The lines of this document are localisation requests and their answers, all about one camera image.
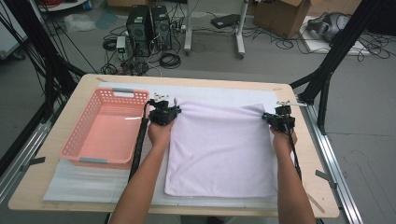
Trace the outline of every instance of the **hand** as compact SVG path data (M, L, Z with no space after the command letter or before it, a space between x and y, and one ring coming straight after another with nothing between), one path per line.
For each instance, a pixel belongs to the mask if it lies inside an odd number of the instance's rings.
M281 155L290 155L291 153L291 145L289 141L289 137L287 133L282 133L275 129L274 127L270 127L271 132L274 134L274 148L276 151L276 155L279 157ZM294 145L297 143L297 135L291 130L291 137L293 139Z
M148 138L151 141L152 147L166 148L171 140L171 129L174 121L166 126L160 126L151 122L148 126Z

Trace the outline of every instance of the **black pole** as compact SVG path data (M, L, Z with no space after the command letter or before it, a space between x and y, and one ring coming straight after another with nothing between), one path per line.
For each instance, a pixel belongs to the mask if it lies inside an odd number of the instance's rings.
M131 172L129 173L128 181L131 180L137 168L139 168L140 158L142 156L143 142L145 141L146 130L148 129L149 119L142 118L140 123L139 133L136 138L136 144L134 145L134 159L132 161Z
M295 89L308 83L305 90L299 94L299 100L309 105L314 103L315 98L321 92L318 126L322 134L326 134L324 124L332 74L386 1L362 0L345 29L334 40L332 48L319 68L314 73L290 84Z

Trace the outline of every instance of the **electronic device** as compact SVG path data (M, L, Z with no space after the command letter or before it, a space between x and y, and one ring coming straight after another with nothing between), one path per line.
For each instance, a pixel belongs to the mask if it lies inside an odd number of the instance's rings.
M153 39L149 7L134 5L126 22L134 56L145 57L150 55L149 43Z
M323 39L332 43L347 25L349 18L339 12L324 12L320 17L309 20L306 26L307 31L315 31Z
M118 36L116 50L119 55L120 61L126 61L128 59L128 50L126 48L126 37Z
M223 16L223 17L218 17L215 18L213 20L211 20L210 22L216 26L218 29L227 27L227 26L232 26L235 25L237 22L239 22L239 15L236 14L231 14L228 16Z
M152 23L154 26L155 43L158 50L172 48L170 21L166 6L151 8Z
M148 114L148 118L151 122L165 126L172 122L177 114L181 113L181 109L178 105L169 107L169 102L166 101L168 96L162 96L157 93L154 94L154 99L148 101L149 105L155 107Z
M295 118L291 117L291 108L289 105L282 105L275 108L275 114L264 113L262 119L266 120L267 123L273 126L280 132L285 132L288 127L289 129L294 128Z

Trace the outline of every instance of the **cardboard box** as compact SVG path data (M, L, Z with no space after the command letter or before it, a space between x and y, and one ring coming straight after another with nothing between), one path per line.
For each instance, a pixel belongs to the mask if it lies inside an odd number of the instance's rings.
M331 0L323 1L309 8L309 16L320 16L323 12L341 12L346 15L352 15L361 0Z
M309 8L322 0L277 0L259 3L254 14L254 24L271 32L292 38L297 35Z

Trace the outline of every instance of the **aluminum rail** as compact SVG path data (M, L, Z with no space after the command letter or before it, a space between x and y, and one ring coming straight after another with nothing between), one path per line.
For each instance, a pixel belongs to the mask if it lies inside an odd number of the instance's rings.
M363 223L361 220L361 214L359 213L358 207L356 206L352 195L347 186L347 182L344 179L343 173L338 161L335 158L334 152L332 151L332 146L330 144L327 135L323 135L317 125L318 113L313 105L309 105L305 108L309 121L311 123L312 129L314 131L315 137L317 138L320 152L323 160L326 163L326 168L329 171L331 181L336 183L336 190L341 204L343 205L346 218L349 223Z

